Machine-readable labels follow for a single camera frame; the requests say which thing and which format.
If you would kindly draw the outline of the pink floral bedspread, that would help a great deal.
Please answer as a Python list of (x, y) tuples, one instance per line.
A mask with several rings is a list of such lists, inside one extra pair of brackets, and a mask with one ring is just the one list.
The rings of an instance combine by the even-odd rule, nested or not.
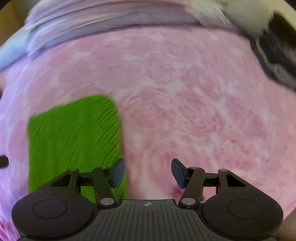
[(249, 41), (199, 27), (125, 29), (23, 57), (1, 72), (1, 240), (28, 193), (31, 116), (93, 95), (117, 106), (132, 199), (179, 199), (171, 160), (233, 171), (295, 208), (295, 93), (269, 79)]

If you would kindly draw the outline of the lilac striped duvet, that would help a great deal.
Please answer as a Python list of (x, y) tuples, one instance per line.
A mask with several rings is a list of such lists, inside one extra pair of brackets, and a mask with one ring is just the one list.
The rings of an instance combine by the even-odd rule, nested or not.
[(71, 39), (143, 25), (199, 24), (231, 29), (223, 1), (39, 1), (1, 46), (1, 69)]

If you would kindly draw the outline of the green knitted sweater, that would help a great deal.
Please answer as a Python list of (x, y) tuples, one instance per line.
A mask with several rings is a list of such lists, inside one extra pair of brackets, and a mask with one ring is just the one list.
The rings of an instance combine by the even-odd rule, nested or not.
[(28, 192), (69, 169), (110, 167), (121, 155), (116, 103), (93, 95), (31, 116), (27, 126)]

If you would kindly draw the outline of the cream quilted headboard cushion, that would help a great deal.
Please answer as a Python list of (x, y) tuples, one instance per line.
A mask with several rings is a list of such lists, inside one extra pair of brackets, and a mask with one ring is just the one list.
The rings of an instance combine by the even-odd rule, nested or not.
[(273, 16), (262, 1), (191, 1), (191, 7), (202, 26), (240, 31), (250, 37), (266, 30)]

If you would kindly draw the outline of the black white patterned garment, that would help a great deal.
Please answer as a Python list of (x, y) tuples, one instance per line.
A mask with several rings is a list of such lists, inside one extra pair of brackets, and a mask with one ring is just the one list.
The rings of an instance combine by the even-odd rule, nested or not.
[(250, 45), (265, 74), (295, 90), (295, 28), (289, 21), (275, 12), (267, 29), (251, 39)]

